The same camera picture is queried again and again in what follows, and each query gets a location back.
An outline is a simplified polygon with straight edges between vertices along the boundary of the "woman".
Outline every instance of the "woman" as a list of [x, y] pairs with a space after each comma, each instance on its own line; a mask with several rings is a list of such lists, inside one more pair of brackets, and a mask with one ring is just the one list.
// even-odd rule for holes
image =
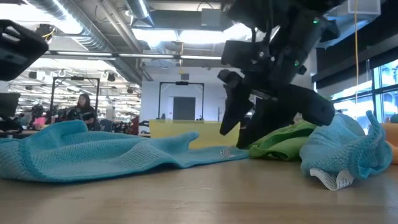
[[69, 111], [67, 117], [68, 120], [80, 119], [87, 124], [88, 129], [94, 129], [96, 115], [94, 108], [90, 105], [90, 97], [87, 94], [81, 94], [77, 106]]

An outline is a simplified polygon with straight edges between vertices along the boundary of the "table surface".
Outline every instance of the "table surface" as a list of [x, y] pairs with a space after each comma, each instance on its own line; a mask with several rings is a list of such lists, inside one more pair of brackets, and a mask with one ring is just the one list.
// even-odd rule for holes
[[0, 223], [398, 223], [398, 166], [346, 189], [244, 160], [85, 184], [0, 180]]

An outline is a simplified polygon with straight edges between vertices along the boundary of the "green cloth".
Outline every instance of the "green cloth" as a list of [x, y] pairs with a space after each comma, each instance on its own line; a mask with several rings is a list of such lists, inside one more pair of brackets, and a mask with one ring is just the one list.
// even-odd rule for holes
[[300, 149], [315, 128], [314, 124], [300, 121], [275, 130], [253, 143], [249, 149], [249, 156], [283, 161], [299, 160]]

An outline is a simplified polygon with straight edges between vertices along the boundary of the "robotic arm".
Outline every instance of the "robotic arm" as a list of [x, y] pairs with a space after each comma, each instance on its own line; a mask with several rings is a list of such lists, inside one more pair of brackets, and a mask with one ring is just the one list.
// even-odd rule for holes
[[[334, 117], [333, 103], [314, 91], [290, 84], [296, 74], [304, 75], [303, 65], [318, 42], [339, 37], [334, 21], [325, 13], [345, 0], [235, 0], [228, 16], [252, 29], [252, 42], [229, 40], [222, 64], [240, 68], [222, 70], [218, 78], [225, 82], [226, 111], [220, 133], [227, 134], [254, 106], [250, 94], [258, 96], [252, 120], [242, 131], [237, 147], [245, 148], [270, 132], [293, 124], [301, 113], [313, 124], [329, 125]], [[266, 32], [256, 42], [256, 31]]]

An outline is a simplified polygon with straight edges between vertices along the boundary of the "blue towel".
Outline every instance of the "blue towel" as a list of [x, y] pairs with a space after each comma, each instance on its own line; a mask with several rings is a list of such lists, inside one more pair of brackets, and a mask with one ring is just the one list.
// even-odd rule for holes
[[229, 146], [189, 150], [187, 133], [148, 139], [88, 132], [82, 121], [53, 124], [33, 136], [0, 140], [0, 177], [38, 182], [76, 182], [144, 172], [161, 164], [178, 168], [248, 157]]
[[348, 170], [359, 179], [367, 179], [386, 170], [392, 151], [386, 134], [372, 111], [366, 112], [371, 122], [368, 135], [353, 118], [336, 114], [329, 126], [317, 127], [300, 150], [302, 171], [310, 175], [316, 168], [332, 175]]

